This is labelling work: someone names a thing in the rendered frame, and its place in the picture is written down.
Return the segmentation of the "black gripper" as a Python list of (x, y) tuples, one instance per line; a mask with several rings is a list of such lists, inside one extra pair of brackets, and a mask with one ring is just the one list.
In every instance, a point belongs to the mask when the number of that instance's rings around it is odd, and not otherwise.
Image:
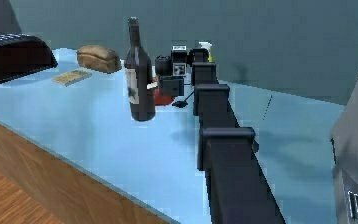
[[(155, 74), (157, 82), (147, 85), (147, 89), (158, 87), (159, 93), (164, 96), (183, 96), (184, 95), (184, 76), (185, 64), (173, 63), (170, 56), (158, 56), (155, 59)], [(188, 105), (187, 100), (194, 94), (192, 91), (184, 100), (175, 101), (172, 106), (184, 108)]]

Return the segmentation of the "wooden counter with blue top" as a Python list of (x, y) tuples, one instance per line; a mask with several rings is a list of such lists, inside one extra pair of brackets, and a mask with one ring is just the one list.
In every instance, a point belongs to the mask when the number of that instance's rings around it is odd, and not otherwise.
[[(197, 168), (191, 108), (130, 114), (122, 72), (56, 82), (57, 67), (0, 85), (0, 170), (65, 224), (216, 224)], [(287, 224), (336, 224), (329, 132), (337, 104), (234, 84), (239, 123), (254, 128), (258, 159)]]

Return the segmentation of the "dark wine bottle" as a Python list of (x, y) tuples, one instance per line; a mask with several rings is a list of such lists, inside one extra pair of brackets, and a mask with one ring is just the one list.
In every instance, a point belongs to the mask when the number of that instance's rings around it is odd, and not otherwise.
[(148, 121), (155, 116), (154, 89), (151, 60), (141, 45), (139, 20), (128, 19), (130, 48), (124, 60), (128, 100), (131, 116), (136, 121)]

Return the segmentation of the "tan flat rectangular board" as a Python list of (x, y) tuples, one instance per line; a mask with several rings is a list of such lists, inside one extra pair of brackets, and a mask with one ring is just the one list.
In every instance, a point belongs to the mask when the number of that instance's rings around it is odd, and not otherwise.
[(53, 81), (67, 87), (91, 76), (92, 74), (90, 72), (84, 70), (72, 70), (54, 77)]

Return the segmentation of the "black ribbed toaster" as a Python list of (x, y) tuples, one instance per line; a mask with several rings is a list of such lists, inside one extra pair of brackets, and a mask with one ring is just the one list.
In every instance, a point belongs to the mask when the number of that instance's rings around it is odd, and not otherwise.
[(0, 84), (57, 66), (52, 50), (42, 39), (0, 34)]

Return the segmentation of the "grey metal appliance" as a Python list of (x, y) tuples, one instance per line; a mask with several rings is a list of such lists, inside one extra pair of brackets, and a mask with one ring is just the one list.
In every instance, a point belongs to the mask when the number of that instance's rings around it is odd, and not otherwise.
[(330, 141), (337, 224), (358, 224), (358, 79)]

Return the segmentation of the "white and yellow spray bottle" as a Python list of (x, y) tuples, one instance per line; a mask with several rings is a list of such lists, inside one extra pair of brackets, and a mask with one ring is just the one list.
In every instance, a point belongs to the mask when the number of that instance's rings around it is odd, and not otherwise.
[(213, 57), (211, 55), (211, 47), (212, 44), (206, 41), (199, 41), (198, 42), (201, 48), (204, 48), (208, 51), (208, 62), (213, 62)]

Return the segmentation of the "brown bread loaf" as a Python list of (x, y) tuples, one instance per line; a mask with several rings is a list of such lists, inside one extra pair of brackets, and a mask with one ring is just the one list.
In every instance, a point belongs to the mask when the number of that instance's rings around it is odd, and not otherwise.
[(77, 50), (80, 67), (111, 74), (122, 68), (118, 54), (104, 46), (86, 45)]

